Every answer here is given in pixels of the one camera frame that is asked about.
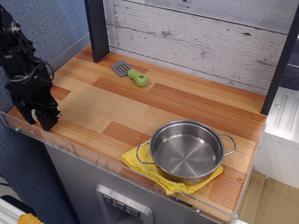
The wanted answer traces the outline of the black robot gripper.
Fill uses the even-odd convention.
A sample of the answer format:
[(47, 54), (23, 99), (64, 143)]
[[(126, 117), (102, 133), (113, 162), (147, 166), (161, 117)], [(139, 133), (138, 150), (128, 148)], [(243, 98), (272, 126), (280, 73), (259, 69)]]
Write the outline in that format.
[(29, 124), (35, 123), (31, 114), (31, 110), (35, 109), (37, 119), (45, 131), (49, 131), (62, 117), (58, 103), (50, 93), (54, 72), (49, 74), (48, 66), (47, 63), (33, 63), (29, 66), (31, 74), (7, 77), (5, 84), (13, 104), (23, 118)]

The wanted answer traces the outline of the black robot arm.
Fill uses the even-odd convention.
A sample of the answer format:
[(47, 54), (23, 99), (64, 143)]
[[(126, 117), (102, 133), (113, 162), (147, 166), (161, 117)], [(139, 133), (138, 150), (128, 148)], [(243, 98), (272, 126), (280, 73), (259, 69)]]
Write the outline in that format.
[(30, 124), (39, 123), (49, 131), (62, 117), (52, 97), (54, 70), (34, 56), (32, 41), (23, 34), (11, 14), (0, 8), (0, 65), (5, 72), (11, 100)]

